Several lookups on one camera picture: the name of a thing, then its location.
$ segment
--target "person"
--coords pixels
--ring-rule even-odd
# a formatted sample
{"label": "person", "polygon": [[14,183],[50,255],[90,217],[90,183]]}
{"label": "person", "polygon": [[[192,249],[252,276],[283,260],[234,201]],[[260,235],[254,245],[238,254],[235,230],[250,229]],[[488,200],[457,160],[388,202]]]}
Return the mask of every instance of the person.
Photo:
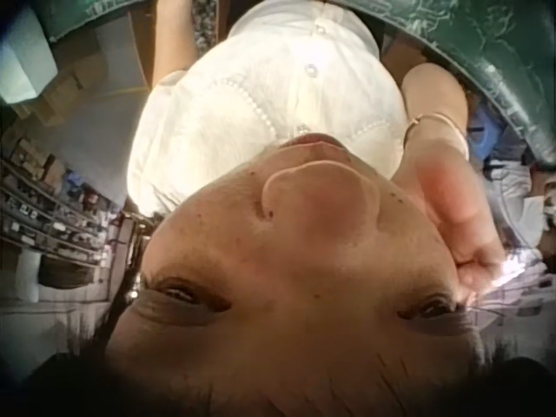
{"label": "person", "polygon": [[[456,415],[482,403],[448,391],[493,374],[466,304],[505,252],[467,162],[455,78],[423,64],[399,89],[371,32],[331,3],[267,0],[199,60],[190,17],[191,0],[158,1],[155,87],[129,160],[139,210],[166,215],[145,289],[102,365],[56,380],[103,392],[83,409],[119,401],[125,415],[433,415],[457,397]],[[474,392],[525,395],[485,389],[517,367],[551,393],[546,370],[524,361],[502,361]],[[101,369],[110,377],[94,383]]]}

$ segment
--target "wrist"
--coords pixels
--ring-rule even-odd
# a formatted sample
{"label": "wrist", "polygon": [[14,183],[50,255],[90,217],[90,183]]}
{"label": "wrist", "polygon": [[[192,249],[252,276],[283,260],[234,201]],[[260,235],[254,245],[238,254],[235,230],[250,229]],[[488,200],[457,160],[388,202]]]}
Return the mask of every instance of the wrist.
{"label": "wrist", "polygon": [[458,150],[468,159],[469,148],[463,133],[447,122],[431,117],[423,117],[407,129],[405,148],[430,149],[439,144]]}

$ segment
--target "nose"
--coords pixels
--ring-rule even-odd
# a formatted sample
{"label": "nose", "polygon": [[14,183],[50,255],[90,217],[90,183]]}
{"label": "nose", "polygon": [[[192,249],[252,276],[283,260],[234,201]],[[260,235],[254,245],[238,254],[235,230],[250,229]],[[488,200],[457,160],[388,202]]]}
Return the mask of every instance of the nose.
{"label": "nose", "polygon": [[261,203],[275,232],[318,248],[368,237],[376,227],[379,200],[371,180],[340,162],[318,161],[272,175]]}

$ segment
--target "eye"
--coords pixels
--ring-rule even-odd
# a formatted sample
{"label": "eye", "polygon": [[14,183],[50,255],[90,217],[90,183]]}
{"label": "eye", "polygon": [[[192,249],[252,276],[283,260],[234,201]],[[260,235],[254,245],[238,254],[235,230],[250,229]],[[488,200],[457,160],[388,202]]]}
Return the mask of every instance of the eye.
{"label": "eye", "polygon": [[421,319],[433,319],[434,317],[440,317],[444,314],[453,313],[455,310],[456,308],[443,300],[432,300],[419,308],[417,316]]}
{"label": "eye", "polygon": [[203,285],[183,278],[166,278],[152,286],[155,291],[192,307],[205,307],[215,313],[230,309],[231,304]]}
{"label": "eye", "polygon": [[199,297],[197,297],[197,295],[194,294],[193,291],[189,291],[186,288],[164,288],[161,290],[161,292],[170,298],[178,301],[187,302],[188,304],[202,304]]}
{"label": "eye", "polygon": [[434,319],[447,314],[462,311],[463,306],[454,304],[445,297],[437,296],[425,303],[413,306],[409,310],[398,312],[398,316],[405,320]]}

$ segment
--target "gold bracelet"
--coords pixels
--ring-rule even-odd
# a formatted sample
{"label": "gold bracelet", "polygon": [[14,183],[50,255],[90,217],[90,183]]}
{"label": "gold bracelet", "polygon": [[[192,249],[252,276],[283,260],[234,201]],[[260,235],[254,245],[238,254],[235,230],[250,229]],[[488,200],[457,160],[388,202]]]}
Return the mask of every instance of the gold bracelet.
{"label": "gold bracelet", "polygon": [[411,132],[411,130],[415,126],[417,126],[422,119],[434,119],[439,122],[444,122],[448,126],[450,126],[456,132],[458,139],[460,139],[460,144],[463,145],[463,154],[465,158],[469,161],[469,145],[467,144],[466,136],[463,134],[460,128],[458,128],[458,125],[455,124],[455,122],[450,117],[438,112],[428,113],[425,115],[418,115],[409,123],[409,126],[407,126],[407,130],[406,130],[406,137],[403,143],[404,148],[406,147],[407,138],[409,137],[409,132]]}

